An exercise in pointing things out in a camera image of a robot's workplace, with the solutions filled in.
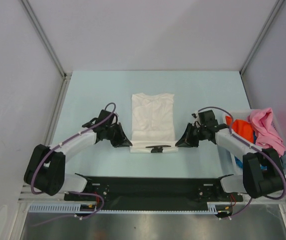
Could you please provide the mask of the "white t shirt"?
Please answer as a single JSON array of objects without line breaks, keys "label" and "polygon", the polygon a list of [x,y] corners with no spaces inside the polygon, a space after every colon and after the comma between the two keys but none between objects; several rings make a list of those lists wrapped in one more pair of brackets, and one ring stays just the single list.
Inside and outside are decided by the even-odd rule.
[{"label": "white t shirt", "polygon": [[175,153],[178,151],[173,122],[174,94],[133,94],[130,153]]}]

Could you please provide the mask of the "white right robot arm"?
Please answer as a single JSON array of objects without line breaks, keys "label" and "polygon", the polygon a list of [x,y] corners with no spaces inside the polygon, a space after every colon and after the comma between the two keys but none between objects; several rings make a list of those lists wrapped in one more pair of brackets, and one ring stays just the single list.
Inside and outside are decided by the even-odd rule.
[{"label": "white right robot arm", "polygon": [[274,148],[264,149],[249,142],[235,133],[232,124],[219,124],[213,109],[232,117],[228,111],[215,106],[198,110],[193,114],[195,123],[187,125],[175,146],[197,148],[200,141],[212,142],[242,161],[242,184],[251,198],[266,197],[280,200],[285,197],[286,178],[277,151]]}]

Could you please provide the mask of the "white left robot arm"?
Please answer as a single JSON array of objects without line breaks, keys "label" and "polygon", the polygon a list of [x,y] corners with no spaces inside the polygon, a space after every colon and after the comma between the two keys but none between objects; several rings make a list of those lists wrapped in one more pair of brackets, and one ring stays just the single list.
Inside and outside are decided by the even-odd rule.
[{"label": "white left robot arm", "polygon": [[66,173],[66,163],[78,153],[100,141],[108,140],[115,148],[131,147],[118,116],[103,109],[98,117],[82,125],[82,128],[67,140],[57,145],[37,145],[31,155],[24,182],[32,193],[56,195],[58,192],[75,192],[83,200],[93,194],[88,177],[78,173]]}]

